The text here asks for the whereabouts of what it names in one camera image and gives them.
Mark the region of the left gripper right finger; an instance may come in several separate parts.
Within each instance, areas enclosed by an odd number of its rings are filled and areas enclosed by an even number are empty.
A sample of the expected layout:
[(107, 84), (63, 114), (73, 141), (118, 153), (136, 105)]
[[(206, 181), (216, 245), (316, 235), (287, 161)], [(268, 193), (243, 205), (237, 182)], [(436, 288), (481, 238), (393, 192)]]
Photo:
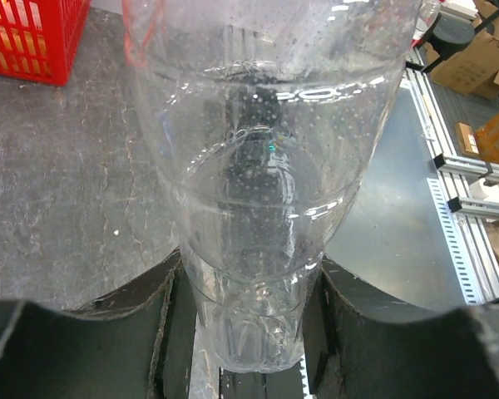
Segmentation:
[(318, 398), (499, 398), (499, 299), (437, 313), (324, 259), (304, 310)]

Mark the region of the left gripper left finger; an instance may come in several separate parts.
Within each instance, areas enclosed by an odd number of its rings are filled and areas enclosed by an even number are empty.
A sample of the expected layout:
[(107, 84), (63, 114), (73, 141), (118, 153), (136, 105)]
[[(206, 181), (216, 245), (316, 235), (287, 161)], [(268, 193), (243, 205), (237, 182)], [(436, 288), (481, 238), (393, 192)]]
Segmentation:
[(170, 359), (180, 253), (75, 311), (0, 300), (0, 398), (181, 398)]

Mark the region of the clear Pocari Sweat bottle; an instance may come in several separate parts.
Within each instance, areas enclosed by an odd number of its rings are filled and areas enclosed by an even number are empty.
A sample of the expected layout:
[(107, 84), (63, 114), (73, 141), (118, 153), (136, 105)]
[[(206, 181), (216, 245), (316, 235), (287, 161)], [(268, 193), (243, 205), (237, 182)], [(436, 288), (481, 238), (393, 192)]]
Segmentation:
[(125, 1), (134, 99), (207, 351), (304, 354), (302, 315), (403, 79), (418, 1)]

